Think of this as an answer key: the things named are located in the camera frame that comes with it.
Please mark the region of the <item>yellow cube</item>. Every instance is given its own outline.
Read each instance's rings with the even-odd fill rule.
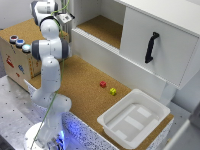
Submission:
[[[116,89],[114,88],[110,89],[110,94],[113,96],[116,95]]]

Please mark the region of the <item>red cube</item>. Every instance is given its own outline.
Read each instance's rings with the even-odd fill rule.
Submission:
[[[105,87],[106,87],[106,82],[101,81],[101,82],[100,82],[100,86],[101,86],[102,88],[105,88]]]

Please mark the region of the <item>plastic container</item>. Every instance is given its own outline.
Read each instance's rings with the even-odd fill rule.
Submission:
[[[105,133],[126,149],[137,148],[170,113],[170,109],[135,89],[97,121]]]

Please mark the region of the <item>cardboard box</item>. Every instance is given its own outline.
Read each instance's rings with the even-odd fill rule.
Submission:
[[[0,31],[0,51],[6,74],[28,91],[24,79],[29,81],[40,74],[41,61],[33,58],[31,53],[23,53],[21,49],[16,48],[16,45],[10,44],[11,35],[17,35],[24,39],[26,44],[31,44],[34,40],[44,40],[44,38],[33,19]],[[63,32],[63,36],[69,42],[69,36],[66,32]]]

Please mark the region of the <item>cabinet handle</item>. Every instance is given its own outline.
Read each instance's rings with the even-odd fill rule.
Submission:
[[[154,40],[157,39],[160,35],[156,32],[153,32],[153,36],[151,37],[149,41],[149,45],[147,48],[147,53],[145,57],[145,63],[148,64],[150,61],[153,60],[153,57],[151,56],[152,50],[153,50],[153,45],[154,45]]]

